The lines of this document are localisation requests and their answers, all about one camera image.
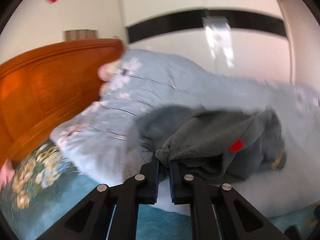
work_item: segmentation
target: light blue comforter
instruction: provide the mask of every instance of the light blue comforter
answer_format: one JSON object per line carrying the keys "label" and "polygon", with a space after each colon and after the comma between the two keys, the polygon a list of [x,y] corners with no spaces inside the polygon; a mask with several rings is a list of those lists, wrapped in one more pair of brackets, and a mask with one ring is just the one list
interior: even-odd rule
{"label": "light blue comforter", "polygon": [[[248,113],[272,107],[283,128],[286,166],[282,171],[256,173],[233,187],[267,217],[320,199],[316,94],[307,95],[303,88],[284,84],[217,76],[175,55],[126,52],[101,100],[54,129],[51,139],[82,173],[109,186],[121,184],[150,161],[150,155],[140,148],[135,118],[172,104]],[[158,198],[158,202],[158,207],[172,210],[168,199]]]}

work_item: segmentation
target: silver screw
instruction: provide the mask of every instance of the silver screw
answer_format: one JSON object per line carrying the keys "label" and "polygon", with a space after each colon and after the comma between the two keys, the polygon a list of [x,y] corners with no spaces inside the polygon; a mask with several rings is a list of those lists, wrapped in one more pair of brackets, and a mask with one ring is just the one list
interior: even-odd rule
{"label": "silver screw", "polygon": [[184,175],[184,179],[188,181],[192,181],[195,177],[191,174]]}
{"label": "silver screw", "polygon": [[97,190],[98,190],[99,192],[106,191],[107,188],[108,188],[108,186],[105,185],[105,184],[100,184],[99,186],[97,186]]}
{"label": "silver screw", "polygon": [[145,176],[143,174],[137,174],[134,178],[140,181],[140,180],[144,180]]}
{"label": "silver screw", "polygon": [[222,184],[222,189],[223,190],[226,190],[226,191],[229,191],[232,189],[232,186],[228,183],[225,183],[225,184]]}

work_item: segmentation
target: wall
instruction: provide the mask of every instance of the wall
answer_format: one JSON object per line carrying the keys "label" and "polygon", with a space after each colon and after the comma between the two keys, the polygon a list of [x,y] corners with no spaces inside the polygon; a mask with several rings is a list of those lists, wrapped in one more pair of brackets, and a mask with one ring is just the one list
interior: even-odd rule
{"label": "wall", "polygon": [[320,91],[320,26],[302,0],[281,0],[292,46],[294,81]]}
{"label": "wall", "polygon": [[100,38],[126,40],[119,0],[23,0],[0,35],[0,63],[63,41],[63,31],[98,30]]}
{"label": "wall", "polygon": [[[122,0],[127,27],[178,11],[200,8],[256,12],[282,18],[276,0]],[[231,29],[234,68],[215,67],[203,28],[157,35],[130,44],[131,48],[174,53],[214,73],[290,81],[290,50],[286,37],[257,30]]]}

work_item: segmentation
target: pink fabric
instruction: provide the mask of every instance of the pink fabric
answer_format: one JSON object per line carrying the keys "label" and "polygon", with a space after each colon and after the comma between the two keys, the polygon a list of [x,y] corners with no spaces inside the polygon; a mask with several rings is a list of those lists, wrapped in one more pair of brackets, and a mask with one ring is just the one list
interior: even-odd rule
{"label": "pink fabric", "polygon": [[0,170],[0,190],[12,180],[14,172],[11,161],[7,159]]}

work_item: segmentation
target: headboard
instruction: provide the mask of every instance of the headboard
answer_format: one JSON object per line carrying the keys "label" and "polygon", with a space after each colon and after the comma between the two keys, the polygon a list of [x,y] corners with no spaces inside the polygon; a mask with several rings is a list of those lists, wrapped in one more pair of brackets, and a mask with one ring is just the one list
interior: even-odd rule
{"label": "headboard", "polygon": [[123,51],[115,39],[69,41],[0,65],[0,166],[23,160],[52,129],[98,100],[97,69]]}

